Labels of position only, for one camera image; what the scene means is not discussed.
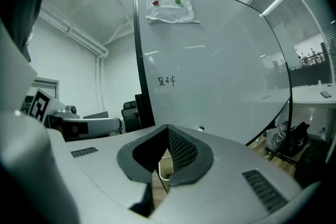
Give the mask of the black bag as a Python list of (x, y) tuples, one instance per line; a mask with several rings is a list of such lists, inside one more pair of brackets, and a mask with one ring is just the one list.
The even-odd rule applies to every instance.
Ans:
[(299, 153), (308, 141), (309, 124), (301, 122), (293, 131), (290, 132), (288, 138), (287, 154), (294, 156)]

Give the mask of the white ceiling pipe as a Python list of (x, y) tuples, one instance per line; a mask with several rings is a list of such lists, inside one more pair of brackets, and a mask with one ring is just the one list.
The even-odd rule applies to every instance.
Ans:
[(73, 40), (77, 41), (78, 43), (82, 44), (87, 49), (91, 50), (94, 54), (98, 57), (98, 67), (97, 72), (100, 81), (102, 81), (102, 67), (103, 67), (103, 60), (108, 56), (109, 51), (108, 49), (93, 39), (88, 34), (82, 32), (76, 26), (70, 26), (67, 24), (66, 21), (60, 19), (55, 13), (49, 11), (48, 9), (41, 8), (39, 16), (55, 26), (57, 29), (65, 33), (65, 35), (69, 36)]

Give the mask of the long ceiling light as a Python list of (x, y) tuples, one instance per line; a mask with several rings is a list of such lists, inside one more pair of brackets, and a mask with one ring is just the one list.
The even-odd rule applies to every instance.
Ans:
[(267, 16), (272, 12), (283, 0), (274, 0), (259, 16)]

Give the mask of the long white desk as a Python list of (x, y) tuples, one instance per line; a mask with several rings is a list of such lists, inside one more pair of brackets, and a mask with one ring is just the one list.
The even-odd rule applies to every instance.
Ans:
[[(327, 91), (330, 98), (324, 98), (320, 92)], [(327, 143), (334, 150), (336, 146), (336, 82), (317, 86), (293, 88), (293, 120), (305, 121), (310, 125), (308, 137), (322, 140), (320, 132), (324, 127), (327, 132)]]

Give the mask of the clear marker tray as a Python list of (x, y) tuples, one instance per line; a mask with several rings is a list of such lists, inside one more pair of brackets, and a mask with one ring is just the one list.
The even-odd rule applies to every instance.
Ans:
[(159, 177), (163, 181), (169, 181), (170, 176), (174, 173), (173, 160), (171, 156), (164, 156), (159, 161)]

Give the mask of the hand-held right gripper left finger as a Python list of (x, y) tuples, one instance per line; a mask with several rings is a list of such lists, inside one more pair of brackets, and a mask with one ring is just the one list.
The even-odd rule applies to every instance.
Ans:
[(105, 138), (68, 142), (70, 151), (96, 148), (75, 157), (88, 179), (110, 198), (117, 223), (167, 224), (154, 215), (152, 173), (167, 148), (166, 125)]

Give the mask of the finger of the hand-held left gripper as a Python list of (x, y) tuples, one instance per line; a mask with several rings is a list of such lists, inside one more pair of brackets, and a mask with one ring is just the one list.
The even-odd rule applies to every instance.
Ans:
[(65, 140), (83, 140), (118, 132), (122, 122), (119, 118), (67, 119), (49, 116), (48, 126), (59, 131)]

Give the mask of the crumpled white paper sheet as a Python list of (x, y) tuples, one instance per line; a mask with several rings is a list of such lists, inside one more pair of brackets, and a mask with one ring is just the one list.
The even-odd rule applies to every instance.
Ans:
[[(153, 5), (153, 1), (159, 1), (159, 4)], [(175, 0), (146, 0), (146, 19), (150, 24), (200, 23), (191, 0), (181, 0), (180, 4), (176, 4)]]

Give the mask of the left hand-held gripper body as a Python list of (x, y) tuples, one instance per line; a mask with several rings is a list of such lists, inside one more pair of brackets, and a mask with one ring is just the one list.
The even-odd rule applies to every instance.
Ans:
[(32, 100), (28, 115), (41, 121), (45, 127), (50, 127), (50, 119), (77, 119), (77, 108), (74, 105), (64, 105), (41, 88), (37, 89)]

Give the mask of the grey bag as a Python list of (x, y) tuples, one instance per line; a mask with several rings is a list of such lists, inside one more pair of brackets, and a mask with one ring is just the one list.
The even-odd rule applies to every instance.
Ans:
[(275, 128), (268, 129), (266, 134), (266, 147), (277, 150), (287, 136), (288, 121), (285, 121)]

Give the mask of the glass whiteboard on black stand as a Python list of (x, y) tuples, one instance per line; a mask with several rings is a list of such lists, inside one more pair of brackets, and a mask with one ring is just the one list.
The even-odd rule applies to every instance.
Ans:
[(134, 0), (144, 127), (172, 124), (249, 145), (292, 107), (289, 68), (261, 12), (238, 0), (191, 0), (200, 23), (154, 23)]

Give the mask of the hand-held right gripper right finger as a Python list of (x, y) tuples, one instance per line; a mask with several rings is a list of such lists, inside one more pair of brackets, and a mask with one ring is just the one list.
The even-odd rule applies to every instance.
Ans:
[(286, 201), (302, 189), (288, 174), (246, 145), (219, 136), (177, 127), (206, 143), (213, 164), (196, 183), (172, 187), (149, 219), (158, 224), (246, 224), (269, 215), (244, 172), (258, 170)]

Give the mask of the black office chair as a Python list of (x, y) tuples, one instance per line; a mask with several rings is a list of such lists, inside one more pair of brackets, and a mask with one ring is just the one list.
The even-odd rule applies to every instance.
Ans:
[(130, 133), (141, 129), (138, 108), (135, 101), (126, 102), (123, 105), (121, 114), (124, 121), (125, 132)]
[(295, 181), (302, 189), (325, 180), (336, 168), (336, 151), (323, 141), (313, 142), (301, 155), (294, 174)]

